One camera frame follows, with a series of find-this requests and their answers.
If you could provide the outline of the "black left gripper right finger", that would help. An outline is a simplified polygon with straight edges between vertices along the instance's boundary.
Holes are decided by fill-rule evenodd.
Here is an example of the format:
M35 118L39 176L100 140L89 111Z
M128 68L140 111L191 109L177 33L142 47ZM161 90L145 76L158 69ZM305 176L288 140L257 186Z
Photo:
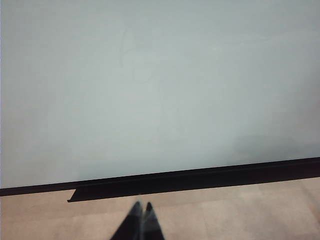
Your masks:
M144 213L144 239L165 240L156 212L151 202L147 203Z

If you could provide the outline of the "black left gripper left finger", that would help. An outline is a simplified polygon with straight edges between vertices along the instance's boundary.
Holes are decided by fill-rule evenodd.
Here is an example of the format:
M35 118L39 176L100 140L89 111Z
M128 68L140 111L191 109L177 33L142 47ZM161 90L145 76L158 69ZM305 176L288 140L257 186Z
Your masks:
M136 201L110 239L140 240L142 229L142 217L142 203L140 201Z

